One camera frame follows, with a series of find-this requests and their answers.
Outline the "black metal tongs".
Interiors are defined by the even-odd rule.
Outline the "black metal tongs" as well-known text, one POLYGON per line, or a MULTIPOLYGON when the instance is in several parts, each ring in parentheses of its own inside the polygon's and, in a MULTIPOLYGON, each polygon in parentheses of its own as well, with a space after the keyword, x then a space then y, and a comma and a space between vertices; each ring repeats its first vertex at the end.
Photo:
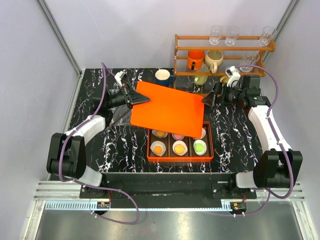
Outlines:
POLYGON ((128 109, 127 106, 119 106, 113 113, 113 117, 108 128, 112 128, 117 125, 129 125, 132 109, 128 109))

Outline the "orange box lid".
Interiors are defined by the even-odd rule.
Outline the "orange box lid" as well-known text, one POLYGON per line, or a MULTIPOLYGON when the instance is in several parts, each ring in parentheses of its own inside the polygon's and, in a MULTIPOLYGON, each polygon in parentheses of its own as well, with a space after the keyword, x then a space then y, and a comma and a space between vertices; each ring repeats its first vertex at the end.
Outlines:
POLYGON ((204 121, 203 97, 157 84, 140 81, 136 91, 150 98, 133 106, 133 126, 199 138, 204 121))

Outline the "orange flower cookie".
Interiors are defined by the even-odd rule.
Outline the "orange flower cookie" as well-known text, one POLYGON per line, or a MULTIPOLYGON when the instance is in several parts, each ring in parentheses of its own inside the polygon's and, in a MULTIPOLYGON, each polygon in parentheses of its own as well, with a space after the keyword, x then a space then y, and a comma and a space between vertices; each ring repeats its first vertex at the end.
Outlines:
POLYGON ((157 132, 156 132, 156 136, 157 136, 158 138, 165 138, 165 137, 167 136, 167 133, 164 132, 164 131, 157 131, 157 132))

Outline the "pink round cookie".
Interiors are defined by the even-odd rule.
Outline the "pink round cookie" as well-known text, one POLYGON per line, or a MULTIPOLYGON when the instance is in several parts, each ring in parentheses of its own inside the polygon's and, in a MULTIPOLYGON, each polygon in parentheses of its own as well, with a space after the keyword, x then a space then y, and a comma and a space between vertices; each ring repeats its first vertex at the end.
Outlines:
POLYGON ((180 135, 180 134, 174 134, 173 137, 174 137, 177 141, 182 140, 182 139, 184 138, 184 136, 183 136, 183 135, 180 135))

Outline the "green round cookie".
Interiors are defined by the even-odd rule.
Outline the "green round cookie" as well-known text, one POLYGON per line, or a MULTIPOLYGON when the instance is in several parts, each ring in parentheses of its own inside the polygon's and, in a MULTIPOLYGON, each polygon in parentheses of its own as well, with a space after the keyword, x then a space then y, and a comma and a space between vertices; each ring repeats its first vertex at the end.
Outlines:
POLYGON ((204 146, 201 143, 197 143, 194 145, 194 150, 197 153, 202 153, 204 151, 204 146))

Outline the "orange chocolate chip cookie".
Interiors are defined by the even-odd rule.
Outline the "orange chocolate chip cookie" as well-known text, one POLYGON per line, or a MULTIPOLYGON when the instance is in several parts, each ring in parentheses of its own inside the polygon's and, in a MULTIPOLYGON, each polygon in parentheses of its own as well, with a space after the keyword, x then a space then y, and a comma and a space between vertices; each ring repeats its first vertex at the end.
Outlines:
POLYGON ((156 154, 156 155, 161 155, 163 153, 163 147, 160 146, 160 145, 156 145, 154 148, 153 148, 153 152, 156 154))

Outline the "yellow round cookie bottom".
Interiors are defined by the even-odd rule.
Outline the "yellow round cookie bottom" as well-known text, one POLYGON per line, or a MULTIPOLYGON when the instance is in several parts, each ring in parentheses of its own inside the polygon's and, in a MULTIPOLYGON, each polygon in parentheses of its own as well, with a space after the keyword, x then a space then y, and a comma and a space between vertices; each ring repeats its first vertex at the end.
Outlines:
POLYGON ((182 144, 177 144, 174 147, 174 151, 177 155, 183 155, 185 151, 185 147, 182 144))

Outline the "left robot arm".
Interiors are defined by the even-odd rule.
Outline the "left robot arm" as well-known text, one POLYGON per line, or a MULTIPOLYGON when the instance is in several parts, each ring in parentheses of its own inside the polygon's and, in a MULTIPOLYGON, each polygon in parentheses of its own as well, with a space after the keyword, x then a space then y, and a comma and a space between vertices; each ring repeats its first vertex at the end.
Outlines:
POLYGON ((97 198, 108 193, 108 186, 102 182, 103 175, 87 165, 86 145, 97 134, 112 127, 135 105, 151 99, 122 84, 118 92, 102 90, 101 97, 93 97, 94 112, 84 122, 65 133, 54 133, 50 140, 46 170, 64 181, 75 180, 90 187, 97 198), (128 110, 113 120, 112 109, 126 105, 128 110))

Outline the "yellow mug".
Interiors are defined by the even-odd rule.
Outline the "yellow mug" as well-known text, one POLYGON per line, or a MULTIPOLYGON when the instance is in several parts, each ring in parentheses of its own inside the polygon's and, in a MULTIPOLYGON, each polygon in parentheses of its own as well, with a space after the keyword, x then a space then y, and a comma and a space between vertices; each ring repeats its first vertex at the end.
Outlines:
POLYGON ((229 77, 227 75, 224 75, 219 80, 221 83, 227 84, 229 81, 229 77))

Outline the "white paper cup back-right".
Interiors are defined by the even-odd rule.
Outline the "white paper cup back-right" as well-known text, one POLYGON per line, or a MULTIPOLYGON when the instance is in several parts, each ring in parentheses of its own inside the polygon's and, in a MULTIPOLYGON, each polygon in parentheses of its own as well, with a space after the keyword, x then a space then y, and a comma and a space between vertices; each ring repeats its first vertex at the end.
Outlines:
POLYGON ((194 140, 202 140, 206 136, 206 129, 202 128, 200 137, 193 137, 194 140))

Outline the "beige mug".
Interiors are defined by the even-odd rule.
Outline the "beige mug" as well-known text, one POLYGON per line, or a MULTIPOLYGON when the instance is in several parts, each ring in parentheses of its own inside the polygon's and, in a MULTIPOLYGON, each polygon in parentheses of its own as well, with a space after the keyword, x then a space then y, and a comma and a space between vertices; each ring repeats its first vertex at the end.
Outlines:
POLYGON ((204 64, 208 68, 209 72, 216 74, 218 68, 221 66, 224 60, 224 55, 219 50, 209 50, 204 57, 204 64))

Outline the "wooden dish rack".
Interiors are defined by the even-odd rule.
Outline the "wooden dish rack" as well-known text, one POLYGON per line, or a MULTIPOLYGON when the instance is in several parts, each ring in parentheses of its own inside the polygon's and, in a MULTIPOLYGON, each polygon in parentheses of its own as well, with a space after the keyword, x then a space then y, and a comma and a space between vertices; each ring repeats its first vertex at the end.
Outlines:
POLYGON ((239 66, 246 51, 253 51, 259 54, 259 60, 256 64, 264 67, 264 56, 266 53, 272 53, 276 50, 276 42, 274 39, 270 41, 267 46, 259 44, 259 36, 247 35, 239 36, 235 40, 235 44, 228 46, 225 44, 225 36, 220 38, 217 45, 212 45, 209 42, 209 37, 204 35, 175 35, 174 37, 174 63, 173 73, 176 77, 175 82, 172 84, 174 89, 191 91, 195 89, 199 95, 208 93, 209 85, 213 80, 216 80, 226 73, 226 69, 231 66, 239 66), (208 51, 221 51, 223 53, 223 61, 218 67, 216 73, 212 73, 205 64, 199 70, 191 70, 187 67, 187 58, 189 50, 203 50, 205 53, 208 51), (195 87, 194 77, 207 76, 208 81, 204 87, 195 87))

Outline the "white paper cup back-middle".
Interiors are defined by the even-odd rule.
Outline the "white paper cup back-middle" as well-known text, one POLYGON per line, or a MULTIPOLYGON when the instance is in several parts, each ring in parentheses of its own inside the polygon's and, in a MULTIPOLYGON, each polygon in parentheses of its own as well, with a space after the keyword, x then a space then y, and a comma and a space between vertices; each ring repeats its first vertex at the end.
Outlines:
POLYGON ((180 135, 180 134, 173 133, 173 134, 172 134, 172 137, 173 137, 176 141, 182 141, 185 136, 184 136, 184 135, 180 135))

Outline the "white paper cup front-middle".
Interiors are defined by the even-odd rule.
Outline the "white paper cup front-middle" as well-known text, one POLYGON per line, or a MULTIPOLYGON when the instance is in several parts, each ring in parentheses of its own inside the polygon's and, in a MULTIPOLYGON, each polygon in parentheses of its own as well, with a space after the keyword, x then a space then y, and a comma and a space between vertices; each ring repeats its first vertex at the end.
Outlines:
POLYGON ((188 152, 187 145, 186 145, 185 142, 182 141, 182 140, 177 140, 177 141, 175 141, 175 142, 173 143, 173 145, 172 145, 172 150, 173 150, 173 152, 174 152, 176 155, 178 155, 178 156, 183 156, 183 155, 185 155, 185 154, 188 152), (176 153, 175 153, 174 148, 175 148, 176 145, 183 145, 183 146, 184 146, 184 153, 183 153, 183 154, 176 154, 176 153))

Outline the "clear glass far left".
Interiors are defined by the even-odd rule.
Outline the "clear glass far left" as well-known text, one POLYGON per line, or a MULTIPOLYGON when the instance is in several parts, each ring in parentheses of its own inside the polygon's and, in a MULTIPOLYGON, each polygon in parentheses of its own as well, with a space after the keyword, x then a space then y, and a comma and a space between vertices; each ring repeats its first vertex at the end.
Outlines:
POLYGON ((210 28, 209 43, 213 46, 218 45, 222 35, 223 35, 223 27, 220 25, 213 25, 210 28))

